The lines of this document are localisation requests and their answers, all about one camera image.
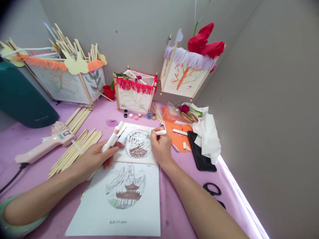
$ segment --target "orange paper fringe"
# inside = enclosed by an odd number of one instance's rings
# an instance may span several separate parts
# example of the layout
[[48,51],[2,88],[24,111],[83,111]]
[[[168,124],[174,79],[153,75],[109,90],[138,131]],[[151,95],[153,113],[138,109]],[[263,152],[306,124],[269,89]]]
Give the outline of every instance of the orange paper fringe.
[[[61,70],[68,70],[68,68],[65,66],[64,62],[58,62],[53,60],[43,60],[39,58],[33,58],[26,55],[17,55],[16,59],[23,60],[25,63],[34,65],[37,67],[42,68],[50,68],[51,70],[61,69]],[[99,68],[104,66],[103,61],[101,60],[95,60],[87,63],[87,68],[89,71],[95,71]]]

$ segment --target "pink glue gun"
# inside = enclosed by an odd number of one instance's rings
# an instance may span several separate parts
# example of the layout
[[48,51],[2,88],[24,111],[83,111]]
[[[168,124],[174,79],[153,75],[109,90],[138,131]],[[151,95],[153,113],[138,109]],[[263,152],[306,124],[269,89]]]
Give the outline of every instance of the pink glue gun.
[[76,136],[62,122],[56,121],[51,128],[52,136],[48,140],[25,154],[18,154],[15,158],[16,162],[32,164],[55,147],[61,144],[68,146],[72,143],[71,140],[76,140]]

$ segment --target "lavender paper fringe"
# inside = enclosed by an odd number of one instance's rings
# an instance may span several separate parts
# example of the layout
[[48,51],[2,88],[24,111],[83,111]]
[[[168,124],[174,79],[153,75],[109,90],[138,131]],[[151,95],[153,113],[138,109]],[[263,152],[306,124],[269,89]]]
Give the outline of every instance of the lavender paper fringe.
[[[164,58],[170,59],[174,47],[166,48]],[[189,52],[181,47],[177,47],[173,56],[173,61],[179,64],[185,64],[190,67],[196,67],[202,70],[211,70],[214,67],[215,60],[208,55],[200,55],[194,52]]]

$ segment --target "scissors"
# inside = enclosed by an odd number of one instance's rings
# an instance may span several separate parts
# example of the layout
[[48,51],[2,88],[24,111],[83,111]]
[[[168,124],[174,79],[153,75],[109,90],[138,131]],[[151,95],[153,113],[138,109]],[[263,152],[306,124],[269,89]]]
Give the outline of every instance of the scissors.
[[[210,190],[208,189],[208,185],[213,185],[213,186],[218,190],[218,192],[216,193],[216,192],[210,191]],[[218,195],[218,196],[219,196],[219,195],[222,194],[222,191],[220,190],[220,188],[219,188],[216,184],[214,184],[214,183],[205,183],[204,186],[203,186],[203,188],[204,188],[207,192],[209,192],[209,194],[212,195],[212,196],[214,196],[214,195]],[[223,204],[221,201],[218,201],[217,199],[216,199],[216,201],[219,202],[219,203],[223,206],[223,208],[226,209],[225,204]]]
[[[175,104],[173,101],[171,101],[174,106],[176,108],[178,108],[178,104]],[[183,120],[185,120],[187,123],[197,123],[198,122],[198,118],[197,116],[193,113],[193,112],[190,112],[188,111],[187,113],[184,113],[182,112],[180,109],[179,109],[179,115],[183,118]]]

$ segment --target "table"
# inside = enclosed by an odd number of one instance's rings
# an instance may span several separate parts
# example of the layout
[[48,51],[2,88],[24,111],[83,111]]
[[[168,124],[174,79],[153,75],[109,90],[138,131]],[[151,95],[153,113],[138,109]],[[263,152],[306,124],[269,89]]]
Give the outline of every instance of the table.
[[[102,130],[103,135],[100,141],[108,139],[113,133],[114,128],[107,126],[108,120],[117,120],[118,122],[125,121],[130,123],[142,124],[150,127],[158,127],[158,120],[147,119],[145,115],[138,121],[123,117],[123,110],[117,111],[116,102],[108,101],[101,97],[94,110],[84,122],[78,133],[79,136],[85,129],[89,131],[93,128]],[[164,107],[163,103],[155,102],[158,107]],[[66,122],[68,118],[78,108],[77,105],[61,103],[53,105],[55,110],[59,113],[61,122]],[[10,128],[0,132],[0,182],[3,187],[11,178],[17,173],[19,164],[16,164],[14,158],[17,154],[22,154],[30,149],[38,146],[43,137],[51,136],[51,126],[44,128],[31,129],[16,123]],[[54,163],[66,151],[65,147],[57,147],[43,158],[32,165],[27,166],[18,178],[1,194],[0,201],[25,192],[36,185],[45,181],[48,173]],[[200,185],[207,182],[213,182],[218,185],[222,191],[222,195],[216,198],[222,201],[227,211],[243,228],[250,238],[257,238],[254,233],[253,224],[250,223],[249,218],[240,205],[237,193],[231,186],[230,180],[225,174],[222,165],[217,163],[217,172],[202,172],[198,171],[192,153],[177,153],[173,148],[171,150],[172,156],[177,164],[193,177]],[[159,167],[159,189],[160,189],[160,221],[161,221],[161,238],[197,238],[196,234],[187,218],[186,212],[181,204],[173,184],[169,180],[166,173]],[[84,192],[88,182],[84,182],[74,188],[67,194],[58,205],[50,212],[48,218],[36,230],[26,236],[29,238],[67,238],[64,233],[69,226],[78,206],[80,205],[80,197]],[[128,238],[127,236],[120,237],[73,237],[73,238]]]

